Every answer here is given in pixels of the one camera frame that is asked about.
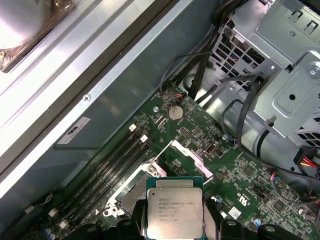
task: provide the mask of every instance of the intel xeon processor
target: intel xeon processor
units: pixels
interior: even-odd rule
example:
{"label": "intel xeon processor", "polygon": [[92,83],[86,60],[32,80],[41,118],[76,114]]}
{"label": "intel xeon processor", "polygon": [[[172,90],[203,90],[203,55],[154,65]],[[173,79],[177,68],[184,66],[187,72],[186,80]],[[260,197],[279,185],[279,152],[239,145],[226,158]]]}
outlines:
{"label": "intel xeon processor", "polygon": [[149,239],[203,236],[203,192],[199,187],[152,187],[147,193]]}

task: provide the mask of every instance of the ventilation holes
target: ventilation holes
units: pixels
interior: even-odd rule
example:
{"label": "ventilation holes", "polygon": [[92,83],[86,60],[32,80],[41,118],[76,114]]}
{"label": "ventilation holes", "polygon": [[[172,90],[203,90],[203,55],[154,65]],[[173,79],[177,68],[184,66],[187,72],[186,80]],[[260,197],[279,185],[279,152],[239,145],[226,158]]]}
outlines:
{"label": "ventilation holes", "polygon": [[320,133],[318,132],[307,132],[300,133],[298,136],[303,139],[307,144],[312,147],[320,147]]}

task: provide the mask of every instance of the connector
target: connector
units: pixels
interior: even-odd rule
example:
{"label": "connector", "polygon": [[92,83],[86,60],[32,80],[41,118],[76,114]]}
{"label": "connector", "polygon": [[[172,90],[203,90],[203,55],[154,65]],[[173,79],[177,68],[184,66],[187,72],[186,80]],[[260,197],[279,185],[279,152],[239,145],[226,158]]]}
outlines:
{"label": "connector", "polygon": [[69,227],[69,223],[66,220],[62,220],[62,222],[59,224],[59,227],[61,229],[67,229]]}
{"label": "connector", "polygon": [[317,153],[318,153],[317,149],[302,146],[297,152],[297,154],[295,155],[293,162],[298,166],[304,160],[304,158],[312,160]]}
{"label": "connector", "polygon": [[57,213],[58,213],[58,210],[53,208],[48,214],[51,218],[53,218]]}

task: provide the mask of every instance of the capacitor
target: capacitor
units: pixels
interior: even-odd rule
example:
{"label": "capacitor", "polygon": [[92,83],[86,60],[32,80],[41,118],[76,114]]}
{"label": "capacitor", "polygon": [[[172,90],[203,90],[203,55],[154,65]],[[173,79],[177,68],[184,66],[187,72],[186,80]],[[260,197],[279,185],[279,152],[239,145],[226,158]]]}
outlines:
{"label": "capacitor", "polygon": [[216,196],[215,199],[218,203],[222,203],[222,197],[220,195]]}
{"label": "capacitor", "polygon": [[51,230],[51,228],[46,228],[45,230],[44,230],[44,232],[45,232],[45,234],[47,234],[47,235],[50,235],[51,234],[51,232],[52,232],[52,230]]}
{"label": "capacitor", "polygon": [[59,234],[57,232],[53,232],[49,235],[50,240],[55,240],[57,239]]}
{"label": "capacitor", "polygon": [[228,136],[226,135],[226,134],[223,134],[222,135],[222,140],[224,140],[224,141],[227,141],[229,138],[228,138]]}
{"label": "capacitor", "polygon": [[261,220],[259,218],[253,217],[251,218],[251,221],[254,223],[256,227],[259,227],[261,225]]}

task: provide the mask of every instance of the silver metal frame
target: silver metal frame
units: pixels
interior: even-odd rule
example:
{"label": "silver metal frame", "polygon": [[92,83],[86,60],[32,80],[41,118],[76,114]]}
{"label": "silver metal frame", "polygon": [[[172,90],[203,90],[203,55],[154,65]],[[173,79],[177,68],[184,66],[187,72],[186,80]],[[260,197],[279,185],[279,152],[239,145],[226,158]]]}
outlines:
{"label": "silver metal frame", "polygon": [[0,72],[0,156],[154,0],[75,0],[12,71]]}

